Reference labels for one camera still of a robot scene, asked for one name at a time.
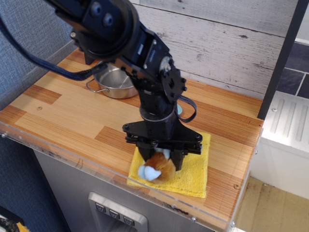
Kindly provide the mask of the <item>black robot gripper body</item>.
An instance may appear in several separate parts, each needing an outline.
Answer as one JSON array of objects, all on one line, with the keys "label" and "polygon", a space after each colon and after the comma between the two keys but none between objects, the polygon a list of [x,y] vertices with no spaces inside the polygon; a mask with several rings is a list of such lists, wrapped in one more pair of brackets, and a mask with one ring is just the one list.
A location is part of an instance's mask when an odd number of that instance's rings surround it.
[{"label": "black robot gripper body", "polygon": [[175,114],[161,121],[138,121],[123,126],[126,141],[157,142],[156,148],[185,150],[186,153],[201,154],[202,135],[184,126]]}]

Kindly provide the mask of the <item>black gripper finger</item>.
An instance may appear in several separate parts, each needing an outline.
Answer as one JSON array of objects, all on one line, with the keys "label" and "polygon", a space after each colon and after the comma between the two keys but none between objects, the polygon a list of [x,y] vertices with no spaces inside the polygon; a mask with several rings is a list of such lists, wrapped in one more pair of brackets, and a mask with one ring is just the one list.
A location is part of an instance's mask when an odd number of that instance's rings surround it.
[{"label": "black gripper finger", "polygon": [[185,155],[187,155],[185,150],[173,150],[170,153],[170,158],[175,165],[176,171],[180,171],[182,169],[183,160]]},{"label": "black gripper finger", "polygon": [[142,156],[144,161],[150,159],[155,153],[155,148],[157,147],[157,142],[137,142],[137,148],[139,150],[140,155]]}]

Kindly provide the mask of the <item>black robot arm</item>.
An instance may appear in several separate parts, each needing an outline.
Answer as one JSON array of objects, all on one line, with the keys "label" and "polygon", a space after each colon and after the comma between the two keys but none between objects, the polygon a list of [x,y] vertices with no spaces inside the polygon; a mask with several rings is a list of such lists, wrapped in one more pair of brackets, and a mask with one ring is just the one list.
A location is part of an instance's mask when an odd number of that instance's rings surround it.
[{"label": "black robot arm", "polygon": [[202,136],[185,126],[177,101],[188,99],[186,80],[175,67],[169,48],[139,20],[127,0],[51,0],[56,15],[73,27],[85,55],[125,72],[140,97],[142,121],[123,126],[126,140],[144,160],[157,148],[168,149],[177,170],[189,153],[201,154]]}]

